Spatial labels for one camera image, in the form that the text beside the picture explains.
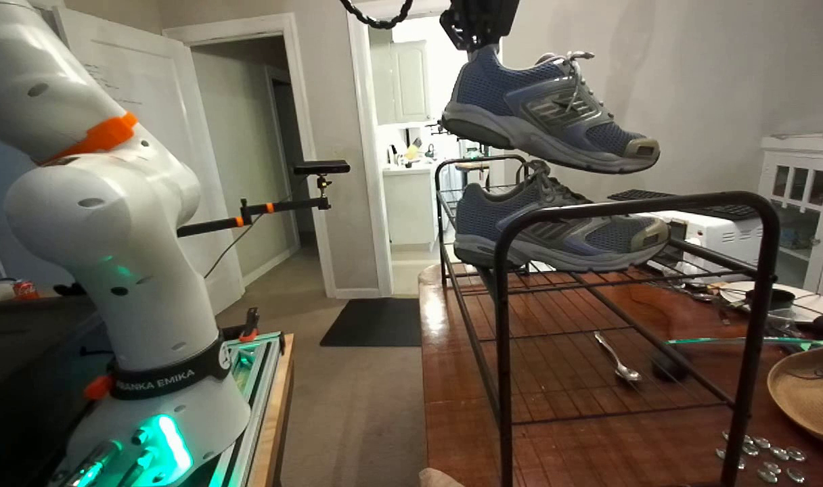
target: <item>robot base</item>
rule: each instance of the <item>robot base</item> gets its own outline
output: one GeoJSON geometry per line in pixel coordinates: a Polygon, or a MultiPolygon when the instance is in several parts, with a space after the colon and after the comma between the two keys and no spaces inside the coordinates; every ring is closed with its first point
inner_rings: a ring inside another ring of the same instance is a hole
{"type": "Polygon", "coordinates": [[[59,486],[247,486],[261,423],[276,377],[281,337],[226,343],[226,383],[204,379],[155,402],[102,402],[75,427],[59,486]]]}

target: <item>white door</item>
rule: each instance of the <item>white door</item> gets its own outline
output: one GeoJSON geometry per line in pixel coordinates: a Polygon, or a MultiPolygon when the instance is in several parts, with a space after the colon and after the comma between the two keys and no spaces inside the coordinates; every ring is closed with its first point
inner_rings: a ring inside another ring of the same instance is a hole
{"type": "MultiPolygon", "coordinates": [[[[132,111],[184,166],[201,180],[201,208],[192,222],[226,219],[215,147],[198,96],[192,55],[184,43],[87,15],[66,11],[66,35],[73,55],[102,85],[120,107],[132,111]]],[[[230,230],[184,238],[194,270],[205,273],[232,245],[230,230]]],[[[244,296],[235,252],[209,276],[215,312],[244,296]]]]}

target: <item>cabinet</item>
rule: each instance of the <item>cabinet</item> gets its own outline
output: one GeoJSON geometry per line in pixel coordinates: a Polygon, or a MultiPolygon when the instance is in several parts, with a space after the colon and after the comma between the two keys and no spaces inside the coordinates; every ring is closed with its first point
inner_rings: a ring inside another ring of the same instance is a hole
{"type": "Polygon", "coordinates": [[[434,169],[385,169],[385,201],[393,246],[434,246],[437,208],[434,169]]]}
{"type": "Polygon", "coordinates": [[[776,280],[823,296],[823,134],[767,139],[759,192],[782,219],[776,280]]]}
{"type": "Polygon", "coordinates": [[[430,123],[427,47],[373,39],[372,68],[378,124],[430,123]]]}

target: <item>orange stripe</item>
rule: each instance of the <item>orange stripe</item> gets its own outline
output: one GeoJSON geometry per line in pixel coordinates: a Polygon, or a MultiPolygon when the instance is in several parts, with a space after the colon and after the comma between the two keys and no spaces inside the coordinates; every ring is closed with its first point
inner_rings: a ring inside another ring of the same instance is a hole
{"type": "Polygon", "coordinates": [[[83,398],[87,402],[102,402],[105,396],[112,396],[112,377],[109,375],[101,375],[97,379],[92,379],[83,388],[83,398]]]}
{"type": "Polygon", "coordinates": [[[132,111],[105,120],[87,130],[87,139],[70,147],[66,154],[112,151],[115,147],[135,135],[139,116],[132,111]]]}

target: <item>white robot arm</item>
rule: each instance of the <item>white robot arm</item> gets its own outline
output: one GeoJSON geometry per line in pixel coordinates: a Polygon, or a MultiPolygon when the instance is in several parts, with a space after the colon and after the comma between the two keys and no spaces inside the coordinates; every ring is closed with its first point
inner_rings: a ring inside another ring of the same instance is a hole
{"type": "Polygon", "coordinates": [[[112,101],[27,0],[0,0],[0,142],[32,158],[6,195],[13,233],[67,268],[97,306],[112,398],[83,417],[59,479],[180,486],[247,427],[250,406],[223,365],[201,273],[177,229],[198,180],[112,101]]]}

